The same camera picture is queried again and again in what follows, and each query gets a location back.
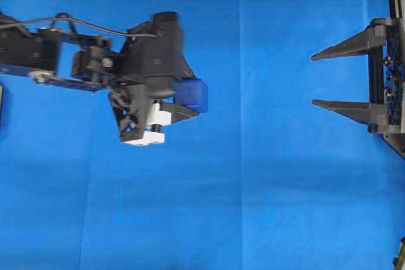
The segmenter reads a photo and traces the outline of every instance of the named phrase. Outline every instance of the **black wire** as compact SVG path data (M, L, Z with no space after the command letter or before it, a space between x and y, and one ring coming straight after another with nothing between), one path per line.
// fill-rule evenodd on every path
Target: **black wire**
M56 15L56 18L61 18L61 17L71 18L71 16L68 13L59 13ZM55 27L56 27L56 21L52 21L51 28L55 28ZM77 36L77 30L76 30L75 24L73 22L69 21L69 27L70 27L70 32L72 33L73 38L75 39L75 42L83 50L84 47L83 47L82 41Z
M118 36L124 36L124 37L157 37L157 35L154 34L128 34L128 33L124 33L124 32L119 32L119 31L115 31L115 30L111 30L109 28L103 28L100 27L98 25L93 25L87 21L83 21L77 18L73 18L73 17L46 17L46 18L38 18L38 19L31 19L31 20L27 20L27 21L20 21L20 22L14 22L14 23L9 23L7 25L0 25L0 30L4 30L6 28L13 28L13 27L20 27L22 25L30 25L32 23L40 23L40 22L45 22L45 21L70 21L70 22L75 22L78 23L80 25L84 25L86 27L90 27L90 28L95 28L96 30L102 31L102 32L106 32L106 33L110 33L110 34L114 34L114 35L118 35Z

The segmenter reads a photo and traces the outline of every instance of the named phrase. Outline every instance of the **screw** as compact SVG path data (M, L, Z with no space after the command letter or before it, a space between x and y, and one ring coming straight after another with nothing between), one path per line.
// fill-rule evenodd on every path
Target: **screw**
M101 61L101 64L105 68L112 68L114 66L114 62L109 58L103 58L103 60Z

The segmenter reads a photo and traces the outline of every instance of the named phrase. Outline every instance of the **blue table surface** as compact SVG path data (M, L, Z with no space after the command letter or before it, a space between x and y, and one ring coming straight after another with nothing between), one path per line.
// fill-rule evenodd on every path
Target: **blue table surface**
M117 30L177 11L210 94L208 113L138 148L119 142L107 92L1 76L1 269L390 269L405 235L405 163L364 126L311 105L367 101L366 58L309 60L388 16L388 0L0 9L19 20L67 11ZM114 37L116 51L122 43ZM60 75L75 51L63 46Z

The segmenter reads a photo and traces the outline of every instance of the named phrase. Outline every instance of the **blue block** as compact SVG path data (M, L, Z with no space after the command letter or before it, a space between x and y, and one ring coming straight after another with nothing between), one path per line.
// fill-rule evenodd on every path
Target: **blue block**
M186 79L175 82L174 103L189 107L198 113L208 111L208 86L201 79Z

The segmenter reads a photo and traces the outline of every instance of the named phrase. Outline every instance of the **white plastic part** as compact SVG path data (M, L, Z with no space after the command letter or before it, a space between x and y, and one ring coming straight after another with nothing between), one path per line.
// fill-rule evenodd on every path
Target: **white plastic part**
M158 132L145 131L144 137L142 139L131 140L130 142L125 142L130 145L145 146L149 144L163 144L165 142L165 134Z
M152 125L168 126L171 124L171 112L160 111L160 103L155 103L151 106L147 115L146 128L151 128ZM125 142L130 145L144 147L149 144L163 144L165 142L165 134L159 132L145 131L142 139L131 140Z
M152 125L168 126L170 124L171 112L160 111L160 104L153 104L147 116L146 127L150 128Z

